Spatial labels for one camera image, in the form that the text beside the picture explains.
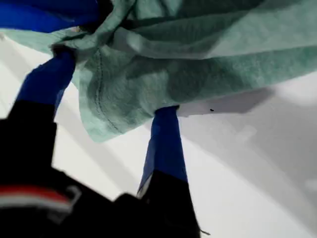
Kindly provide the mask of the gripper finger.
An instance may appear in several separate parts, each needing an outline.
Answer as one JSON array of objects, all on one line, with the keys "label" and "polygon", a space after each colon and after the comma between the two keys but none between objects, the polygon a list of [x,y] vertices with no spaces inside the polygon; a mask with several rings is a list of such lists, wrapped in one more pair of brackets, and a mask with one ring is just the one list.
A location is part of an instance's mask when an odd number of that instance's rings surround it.
[{"label": "gripper finger", "polygon": [[110,0],[2,0],[0,27],[51,33],[88,26],[94,31],[112,10]]},{"label": "gripper finger", "polygon": [[19,134],[56,131],[56,111],[75,71],[75,52],[52,47],[53,57],[24,79],[9,113],[10,126]]},{"label": "gripper finger", "polygon": [[199,238],[177,118],[177,106],[155,111],[137,196],[162,238]]}]

